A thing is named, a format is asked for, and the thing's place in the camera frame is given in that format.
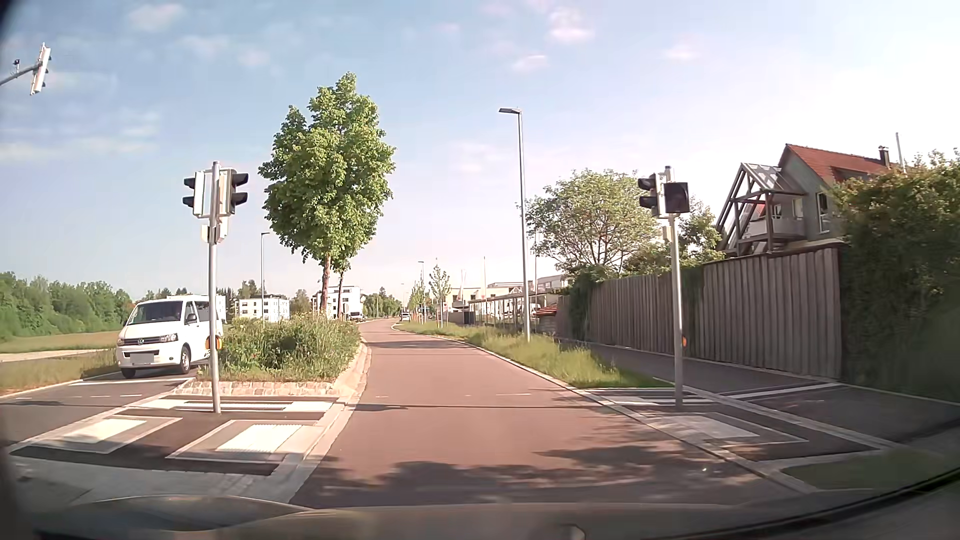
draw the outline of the car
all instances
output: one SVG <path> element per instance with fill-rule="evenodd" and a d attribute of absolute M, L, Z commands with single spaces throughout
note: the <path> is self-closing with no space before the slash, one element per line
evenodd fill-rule
<path fill-rule="evenodd" d="M 140 302 L 117 334 L 120 373 L 176 367 L 181 374 L 209 358 L 210 307 L 205 296 L 183 295 Z M 217 321 L 217 336 L 223 320 Z"/>

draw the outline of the lamp post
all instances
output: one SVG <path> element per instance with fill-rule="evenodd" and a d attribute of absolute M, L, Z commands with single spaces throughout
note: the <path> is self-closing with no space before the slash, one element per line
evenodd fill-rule
<path fill-rule="evenodd" d="M 499 112 L 516 115 L 516 140 L 520 156 L 520 245 L 523 254 L 523 333 L 530 341 L 530 283 L 527 282 L 527 201 L 523 181 L 523 111 L 516 107 L 501 107 Z"/>
<path fill-rule="evenodd" d="M 260 320 L 265 320 L 263 317 L 263 302 L 265 299 L 265 294 L 263 293 L 263 237 L 267 234 L 270 234 L 269 231 L 265 233 L 260 233 Z"/>
<path fill-rule="evenodd" d="M 423 286 L 423 265 L 424 265 L 424 262 L 423 262 L 422 260 L 418 260 L 417 262 L 420 263 L 420 286 Z M 424 305 L 423 300 L 424 300 L 424 298 L 423 298 L 423 291 L 421 291 L 421 292 L 420 292 L 420 313 L 418 314 L 418 317 L 417 317 L 417 318 L 420 319 L 420 323 L 421 323 L 421 324 L 424 324 L 424 325 L 425 325 L 425 324 L 426 324 L 426 311 L 425 311 L 426 306 Z"/>

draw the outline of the tree trunk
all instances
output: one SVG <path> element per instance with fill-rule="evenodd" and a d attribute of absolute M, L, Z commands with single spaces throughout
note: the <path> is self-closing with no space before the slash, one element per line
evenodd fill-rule
<path fill-rule="evenodd" d="M 344 317 L 344 303 L 341 300 L 344 297 L 344 274 L 346 272 L 340 273 L 340 284 L 337 285 L 337 318 L 346 319 Z"/>
<path fill-rule="evenodd" d="M 326 317 L 326 290 L 330 286 L 330 256 L 326 256 L 324 259 L 324 277 L 321 279 L 321 289 L 320 289 L 320 305 L 317 306 L 317 311 L 322 313 L 324 318 Z"/>

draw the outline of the sky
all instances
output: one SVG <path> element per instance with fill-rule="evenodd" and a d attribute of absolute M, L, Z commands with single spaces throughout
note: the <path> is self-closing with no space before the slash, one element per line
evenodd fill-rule
<path fill-rule="evenodd" d="M 206 291 L 202 223 L 180 199 L 218 160 L 251 175 L 218 284 L 259 280 L 256 169 L 287 108 L 352 71 L 396 172 L 345 284 L 405 298 L 419 260 L 455 288 L 462 272 L 519 281 L 516 118 L 499 108 L 523 109 L 528 197 L 573 170 L 671 165 L 718 211 L 738 164 L 776 164 L 785 143 L 960 145 L 958 15 L 891 0 L 23 1 L 0 61 L 53 51 L 42 92 L 29 76 L 0 87 L 0 271 L 134 298 Z M 271 234 L 264 260 L 268 292 L 318 290 L 319 264 Z"/>

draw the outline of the wooden fence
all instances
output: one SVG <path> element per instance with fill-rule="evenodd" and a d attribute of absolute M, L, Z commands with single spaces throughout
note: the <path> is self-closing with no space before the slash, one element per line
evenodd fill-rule
<path fill-rule="evenodd" d="M 839 379 L 842 339 L 838 248 L 729 258 L 684 270 L 687 356 Z M 588 341 L 673 353 L 669 276 L 600 283 Z M 556 332 L 572 337 L 569 298 Z"/>

